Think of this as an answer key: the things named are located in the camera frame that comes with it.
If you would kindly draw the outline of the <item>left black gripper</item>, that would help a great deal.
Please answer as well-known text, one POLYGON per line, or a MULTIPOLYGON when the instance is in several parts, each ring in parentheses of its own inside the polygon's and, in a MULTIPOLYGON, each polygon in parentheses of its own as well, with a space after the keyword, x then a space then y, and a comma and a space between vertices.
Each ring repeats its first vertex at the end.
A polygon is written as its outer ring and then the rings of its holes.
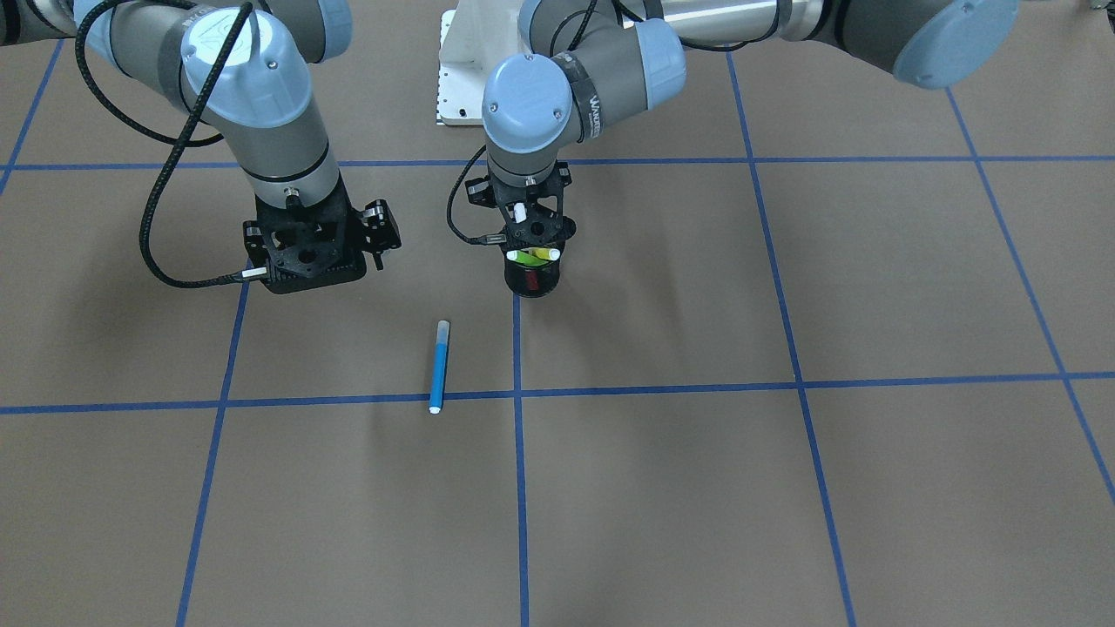
POLYGON ((563 193, 572 182, 566 165, 558 165, 537 184, 517 187, 495 176, 471 179, 465 182, 471 204, 497 209, 504 226, 497 233, 471 238, 473 245, 500 245, 510 250, 527 247, 558 247, 562 249, 573 238, 576 225, 563 212, 563 193))

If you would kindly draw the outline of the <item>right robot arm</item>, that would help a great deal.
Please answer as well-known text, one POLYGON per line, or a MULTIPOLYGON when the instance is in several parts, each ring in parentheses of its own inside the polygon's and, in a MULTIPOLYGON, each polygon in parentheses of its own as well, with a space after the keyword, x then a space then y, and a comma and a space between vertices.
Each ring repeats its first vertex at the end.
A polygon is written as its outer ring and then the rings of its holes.
POLYGON ((352 40, 346 1, 4 1, 3 46, 72 39, 87 88, 133 131, 171 146, 139 230, 143 261, 180 289, 262 282, 287 295, 358 280, 401 245, 382 199, 352 206, 314 100, 311 64, 352 40), (169 136, 132 119, 101 91, 87 59, 112 67, 186 115, 169 136), (188 147, 224 142, 253 190, 248 269, 206 280, 165 273, 152 254, 154 213, 188 147))

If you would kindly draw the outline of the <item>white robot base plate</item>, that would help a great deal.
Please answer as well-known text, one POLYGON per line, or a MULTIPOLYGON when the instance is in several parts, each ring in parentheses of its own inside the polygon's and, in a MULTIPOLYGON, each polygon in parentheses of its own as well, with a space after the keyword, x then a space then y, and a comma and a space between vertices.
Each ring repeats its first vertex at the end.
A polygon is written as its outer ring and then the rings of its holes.
POLYGON ((442 15, 436 120, 446 126, 482 123, 489 73, 510 56, 525 54, 518 35, 522 1, 458 1, 442 15))

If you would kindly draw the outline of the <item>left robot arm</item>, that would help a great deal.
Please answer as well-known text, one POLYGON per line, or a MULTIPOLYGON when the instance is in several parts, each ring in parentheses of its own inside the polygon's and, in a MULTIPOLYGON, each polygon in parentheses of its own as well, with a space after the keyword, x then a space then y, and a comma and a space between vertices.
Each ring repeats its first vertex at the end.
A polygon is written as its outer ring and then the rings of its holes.
POLYGON ((944 89, 991 59, 1019 11, 1017 1, 525 1, 526 52, 497 64, 483 91, 487 174, 457 182, 504 226, 465 242, 503 253, 563 245, 574 222, 544 203, 562 204, 572 182, 558 154, 683 91, 689 49, 820 41, 896 81, 944 89))

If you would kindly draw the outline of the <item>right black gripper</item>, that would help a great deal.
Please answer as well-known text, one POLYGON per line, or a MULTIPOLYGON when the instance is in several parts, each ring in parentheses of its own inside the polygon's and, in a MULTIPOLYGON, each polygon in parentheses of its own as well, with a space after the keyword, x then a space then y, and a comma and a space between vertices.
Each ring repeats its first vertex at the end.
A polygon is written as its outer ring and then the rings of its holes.
POLYGON ((387 202, 357 210, 342 184, 316 204, 291 194, 284 206, 256 199, 256 219, 243 223, 243 233, 251 266, 266 270, 260 280, 274 295, 359 280, 366 254, 382 270, 382 254, 403 245, 387 202))

